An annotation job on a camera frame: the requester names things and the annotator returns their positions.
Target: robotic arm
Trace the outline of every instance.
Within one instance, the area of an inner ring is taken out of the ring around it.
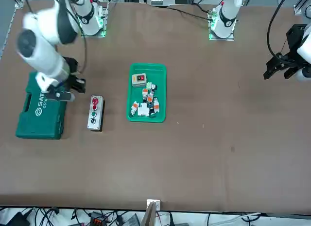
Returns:
[[[71,0],[85,34],[96,34],[102,25],[98,10],[90,0]],[[74,42],[80,31],[69,0],[54,0],[54,6],[23,19],[23,31],[17,38],[18,54],[36,71],[36,81],[48,99],[73,101],[72,88],[85,93],[85,80],[76,77],[78,63],[61,56],[55,46]]]
[[[279,70],[284,72],[285,79],[293,75],[299,81],[311,80],[311,24],[294,24],[286,33],[290,51],[282,55],[276,53],[267,62],[267,71],[263,74],[264,79],[269,79]]]

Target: green tray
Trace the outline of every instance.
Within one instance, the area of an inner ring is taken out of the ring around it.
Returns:
[[[133,63],[130,68],[130,76],[128,81],[127,93],[127,109],[126,116],[131,122],[164,122],[166,117],[166,66],[156,63]],[[139,117],[136,114],[131,117],[130,111],[134,101],[142,103],[143,87],[132,87],[132,75],[145,73],[147,82],[152,82],[157,85],[155,97],[158,98],[160,104],[160,112],[155,114],[154,118]]]

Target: white connector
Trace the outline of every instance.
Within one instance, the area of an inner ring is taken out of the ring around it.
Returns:
[[[155,202],[155,205],[156,205],[156,211],[159,211],[160,210],[160,200],[159,199],[147,199],[147,208],[149,207],[149,205],[152,203],[152,202]]]

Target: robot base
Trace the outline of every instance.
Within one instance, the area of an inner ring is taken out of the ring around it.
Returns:
[[[213,22],[211,21],[208,21],[208,39],[209,40],[226,40],[226,41],[234,41],[234,26],[235,26],[235,23],[236,21],[234,22],[234,25],[233,25],[233,29],[232,29],[232,33],[229,37],[227,37],[226,39],[223,39],[223,38],[219,38],[211,29],[212,26],[214,26],[214,21],[216,20],[217,18],[217,14],[212,14],[210,15],[209,13],[207,14],[207,17],[208,18],[211,18],[213,20]]]
[[[86,35],[84,34],[84,37],[97,37],[97,38],[104,38],[106,37],[107,33],[107,19],[108,19],[108,8],[109,8],[109,3],[107,3],[107,6],[101,6],[98,5],[98,23],[102,28],[95,34],[95,35]]]

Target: red button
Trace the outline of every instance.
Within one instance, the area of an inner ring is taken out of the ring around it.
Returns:
[[[94,97],[92,102],[93,102],[93,105],[97,105],[97,104],[98,104],[98,99],[97,99],[97,97]]]

